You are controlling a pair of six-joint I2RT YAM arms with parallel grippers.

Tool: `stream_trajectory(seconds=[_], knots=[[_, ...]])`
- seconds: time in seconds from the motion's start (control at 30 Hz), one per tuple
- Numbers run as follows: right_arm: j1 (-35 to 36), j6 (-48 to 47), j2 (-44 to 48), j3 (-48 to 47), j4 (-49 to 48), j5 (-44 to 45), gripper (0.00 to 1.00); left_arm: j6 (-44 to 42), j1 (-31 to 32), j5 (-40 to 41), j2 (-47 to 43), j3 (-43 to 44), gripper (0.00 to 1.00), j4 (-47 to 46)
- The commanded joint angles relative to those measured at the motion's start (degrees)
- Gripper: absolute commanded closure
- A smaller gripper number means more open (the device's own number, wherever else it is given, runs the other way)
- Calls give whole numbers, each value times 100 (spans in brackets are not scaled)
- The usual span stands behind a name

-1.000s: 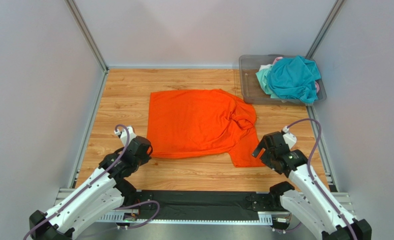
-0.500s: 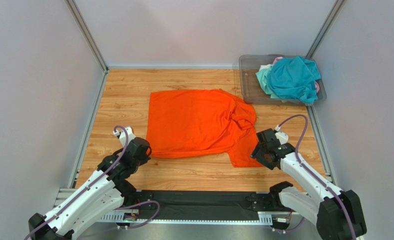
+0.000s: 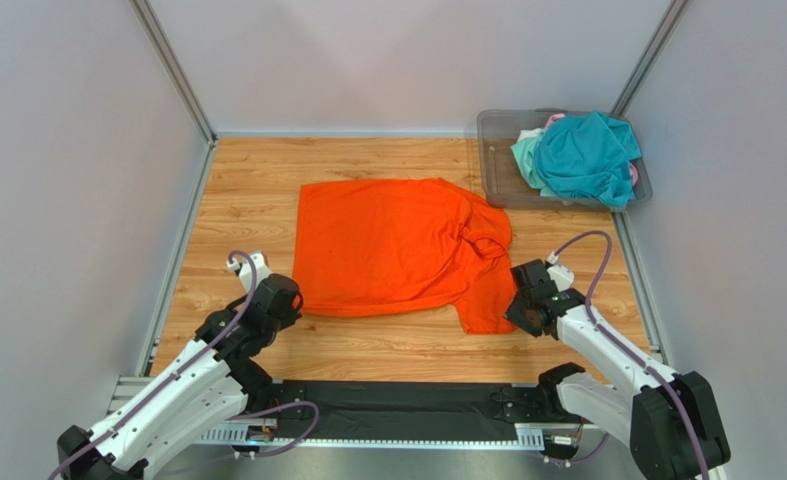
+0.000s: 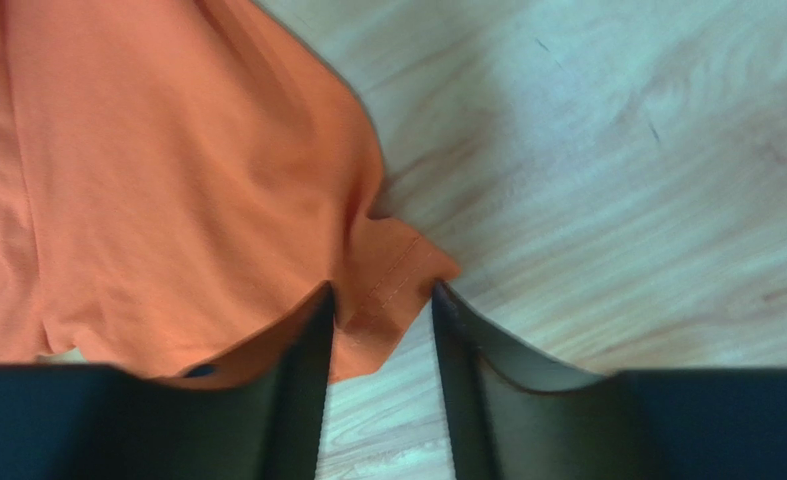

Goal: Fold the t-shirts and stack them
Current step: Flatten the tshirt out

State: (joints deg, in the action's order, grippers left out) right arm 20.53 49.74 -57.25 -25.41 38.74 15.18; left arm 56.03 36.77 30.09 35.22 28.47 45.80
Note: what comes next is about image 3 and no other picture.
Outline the orange t shirt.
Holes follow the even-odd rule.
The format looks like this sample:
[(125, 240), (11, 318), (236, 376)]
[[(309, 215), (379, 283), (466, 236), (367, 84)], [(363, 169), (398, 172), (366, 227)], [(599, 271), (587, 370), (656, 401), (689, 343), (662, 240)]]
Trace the orange t shirt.
[(450, 305), (465, 333), (508, 334), (512, 239), (504, 211), (443, 179), (308, 184), (299, 194), (293, 277), (316, 315)]

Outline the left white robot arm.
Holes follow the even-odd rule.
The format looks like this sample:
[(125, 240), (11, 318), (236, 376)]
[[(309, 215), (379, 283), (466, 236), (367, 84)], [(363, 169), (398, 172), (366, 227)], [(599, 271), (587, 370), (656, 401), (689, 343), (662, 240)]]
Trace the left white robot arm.
[(272, 377), (253, 358), (300, 318), (298, 284), (280, 274), (210, 314), (171, 367), (114, 413), (57, 440), (53, 479), (153, 479), (224, 421), (267, 415)]

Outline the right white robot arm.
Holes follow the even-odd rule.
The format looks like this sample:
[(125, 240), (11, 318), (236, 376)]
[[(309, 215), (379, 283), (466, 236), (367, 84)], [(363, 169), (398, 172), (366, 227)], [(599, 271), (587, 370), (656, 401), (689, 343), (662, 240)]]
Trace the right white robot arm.
[(588, 359), (599, 382), (566, 363), (538, 377), (536, 409), (576, 415), (625, 445), (647, 479), (695, 479), (732, 453), (711, 384), (681, 374), (635, 346), (573, 288), (557, 257), (511, 270), (516, 293), (504, 317), (523, 332), (550, 336)]

